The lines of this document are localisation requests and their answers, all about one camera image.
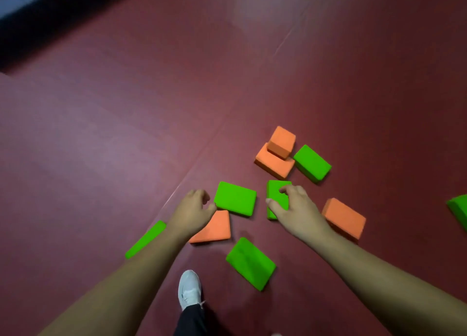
white shoe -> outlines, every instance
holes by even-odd
[[[201,303],[201,282],[195,271],[187,270],[183,272],[178,284],[178,301],[182,310],[190,305]]]

orange block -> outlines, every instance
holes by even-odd
[[[292,153],[295,138],[295,134],[290,133],[281,126],[277,126],[271,140],[268,142],[268,150],[286,160],[290,153]]]
[[[284,180],[289,175],[295,160],[292,158],[282,160],[275,156],[268,151],[268,144],[266,143],[257,154],[254,163],[278,179]]]
[[[230,219],[229,211],[220,210],[214,213],[213,217],[199,233],[195,234],[190,243],[202,243],[205,241],[230,239]]]
[[[365,226],[366,218],[346,206],[336,198],[330,198],[324,205],[322,215],[333,228],[343,233],[347,238],[358,241]]]

green block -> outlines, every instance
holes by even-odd
[[[446,202],[460,224],[467,230],[467,195],[455,197]]]
[[[276,269],[276,264],[246,238],[240,238],[226,261],[259,291],[263,290]]]
[[[295,159],[296,167],[314,183],[323,180],[324,176],[331,169],[331,165],[306,144],[293,158]]]
[[[272,198],[277,201],[283,209],[289,209],[289,197],[286,194],[279,192],[279,189],[285,185],[291,185],[290,181],[269,180],[266,185],[266,198]],[[268,207],[268,219],[276,219],[277,217]]]
[[[218,208],[247,217],[253,214],[254,201],[256,201],[256,191],[224,181],[219,182],[214,197],[214,203]]]
[[[165,229],[165,223],[163,221],[157,221],[141,239],[137,241],[135,245],[131,247],[125,254],[126,258],[135,256],[139,250],[149,244],[155,237],[157,237]]]

block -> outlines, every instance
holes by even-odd
[[[336,198],[330,198],[324,205],[322,215],[338,232],[353,241],[358,241],[365,226],[366,218]]]
[[[270,151],[268,151],[268,144],[266,143],[257,154],[254,163],[277,179],[284,180],[292,170],[293,165],[295,164],[295,160],[292,158],[282,160],[281,158],[275,156]]]
[[[151,229],[149,229],[146,234],[143,235],[141,239],[139,239],[135,245],[131,247],[125,254],[126,258],[131,258],[137,254],[143,247],[149,244],[155,237],[157,237],[162,231],[165,229],[165,223],[163,221],[157,221]]]
[[[276,264],[246,238],[240,238],[226,261],[256,289],[262,291]]]
[[[281,126],[277,126],[268,142],[268,150],[281,159],[286,160],[290,153],[292,153],[295,138],[295,134],[290,133]]]
[[[214,203],[218,208],[226,209],[244,216],[253,214],[256,191],[221,181],[217,187]]]
[[[266,198],[272,198],[277,201],[283,209],[289,209],[289,197],[286,194],[279,192],[279,189],[286,185],[291,185],[290,181],[269,180],[266,185]],[[277,217],[268,207],[268,219],[276,219]]]
[[[324,176],[331,169],[331,165],[306,144],[293,158],[295,159],[296,167],[314,183],[323,180]]]
[[[467,195],[455,197],[446,204],[464,229],[467,230]]]
[[[195,234],[189,242],[203,243],[207,241],[230,239],[229,211],[219,210],[199,233]]]

human arm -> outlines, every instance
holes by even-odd
[[[315,250],[395,335],[467,335],[467,305],[366,252],[335,233],[301,186],[281,189],[289,210],[269,208],[295,237]]]
[[[39,335],[135,335],[175,257],[215,213],[214,203],[203,209],[209,199],[204,190],[190,191],[159,236]]]

